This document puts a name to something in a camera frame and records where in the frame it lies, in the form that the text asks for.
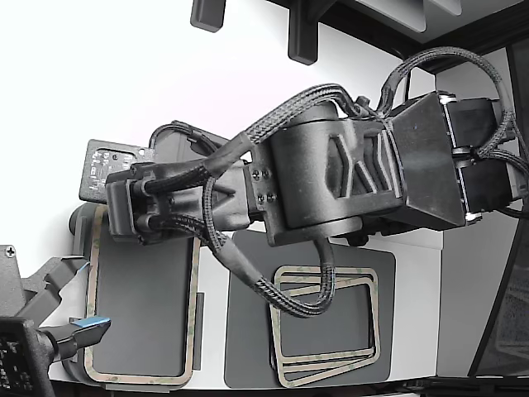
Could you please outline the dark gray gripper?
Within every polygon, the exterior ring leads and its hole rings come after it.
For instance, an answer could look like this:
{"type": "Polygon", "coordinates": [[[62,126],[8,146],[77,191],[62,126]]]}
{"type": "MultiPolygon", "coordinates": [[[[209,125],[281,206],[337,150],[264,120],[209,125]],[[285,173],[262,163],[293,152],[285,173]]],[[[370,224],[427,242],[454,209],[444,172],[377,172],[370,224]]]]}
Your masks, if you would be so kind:
{"type": "MultiPolygon", "coordinates": [[[[60,291],[85,267],[83,256],[51,257],[35,274],[21,281],[13,246],[1,246],[1,395],[53,396],[41,354],[31,336],[62,301],[60,291]]],[[[91,317],[39,329],[39,344],[49,361],[63,361],[79,349],[100,343],[112,320],[91,317]]]]}

